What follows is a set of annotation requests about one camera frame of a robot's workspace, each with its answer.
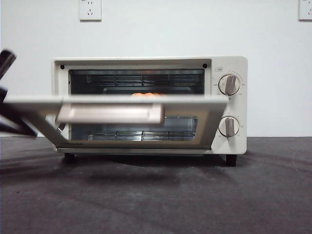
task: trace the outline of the control knob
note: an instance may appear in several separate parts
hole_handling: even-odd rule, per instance
[[[219,90],[225,95],[233,95],[239,90],[239,80],[235,75],[226,75],[219,81]]]
[[[225,137],[233,137],[238,133],[239,123],[234,117],[224,117],[219,123],[219,131]]]

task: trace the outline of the dark gray tabletop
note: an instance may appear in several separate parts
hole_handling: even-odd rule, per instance
[[[220,156],[78,156],[1,139],[2,234],[312,233],[312,137]]]

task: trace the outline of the oven door handle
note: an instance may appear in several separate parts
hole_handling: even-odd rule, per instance
[[[64,103],[56,123],[81,124],[162,124],[162,104],[81,104]]]

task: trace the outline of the oven label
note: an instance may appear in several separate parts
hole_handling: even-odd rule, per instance
[[[216,72],[223,72],[223,67],[216,67],[214,70]]]

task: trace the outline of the electrical outlet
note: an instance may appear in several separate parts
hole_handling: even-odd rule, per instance
[[[80,21],[101,21],[101,0],[79,0]]]
[[[312,0],[299,0],[299,20],[312,20]]]

